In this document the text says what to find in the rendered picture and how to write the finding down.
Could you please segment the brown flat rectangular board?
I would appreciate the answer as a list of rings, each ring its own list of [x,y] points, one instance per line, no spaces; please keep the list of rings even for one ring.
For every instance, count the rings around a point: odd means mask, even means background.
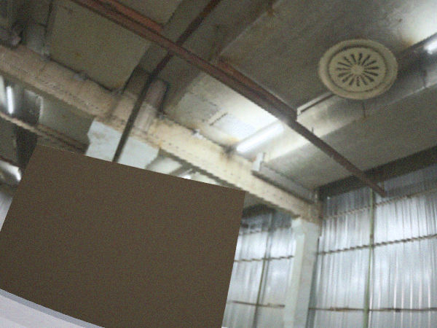
[[[105,328],[221,328],[246,191],[36,145],[0,289]]]

